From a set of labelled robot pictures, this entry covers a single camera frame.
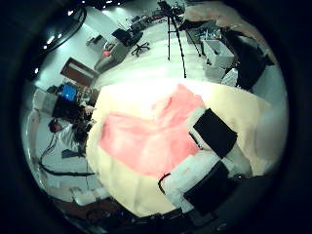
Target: pink fabric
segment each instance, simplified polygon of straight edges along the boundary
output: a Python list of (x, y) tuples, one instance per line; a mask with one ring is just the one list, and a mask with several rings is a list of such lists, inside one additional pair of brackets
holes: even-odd
[(100, 147), (132, 170), (160, 178), (198, 151), (184, 126), (187, 116), (204, 106), (184, 86), (155, 103), (154, 120), (112, 112), (106, 116)]

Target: ceiling light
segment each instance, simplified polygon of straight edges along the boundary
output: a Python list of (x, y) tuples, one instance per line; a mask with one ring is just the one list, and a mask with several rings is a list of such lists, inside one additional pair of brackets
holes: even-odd
[(54, 39), (55, 39), (55, 36), (50, 37), (49, 40), (47, 41), (47, 44), (49, 45)]

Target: box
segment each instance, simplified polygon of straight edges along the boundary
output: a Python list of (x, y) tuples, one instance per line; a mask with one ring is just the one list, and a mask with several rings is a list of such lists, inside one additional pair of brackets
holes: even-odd
[(232, 66), (233, 53), (219, 40), (204, 40), (204, 52), (212, 66), (229, 68)]
[(223, 76), (225, 75), (225, 69), (219, 66), (212, 66), (209, 64), (203, 64), (205, 74), (207, 77), (215, 78), (217, 83), (221, 83)]

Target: blue object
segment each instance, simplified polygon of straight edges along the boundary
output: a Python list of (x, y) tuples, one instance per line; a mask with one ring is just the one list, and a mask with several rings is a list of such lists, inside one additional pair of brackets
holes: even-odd
[(64, 85), (62, 89), (61, 96), (67, 100), (74, 100), (77, 94), (76, 89), (72, 88), (69, 85)]

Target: desk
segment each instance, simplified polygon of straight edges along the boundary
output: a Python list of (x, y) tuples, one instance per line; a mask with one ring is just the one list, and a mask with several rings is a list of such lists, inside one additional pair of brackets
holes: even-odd
[(264, 162), (254, 151), (254, 132), (261, 113), (269, 104), (246, 91), (219, 84), (186, 79), (159, 79), (105, 86), (101, 89), (93, 119), (97, 123), (89, 133), (87, 160), (105, 188), (120, 204), (138, 216), (166, 213), (175, 207), (159, 190), (154, 177), (139, 175), (110, 157), (99, 146), (104, 116), (111, 111), (151, 118), (150, 106), (169, 95), (180, 83), (201, 95), (227, 125), (238, 133), (238, 144), (250, 159), (253, 173), (260, 175)]

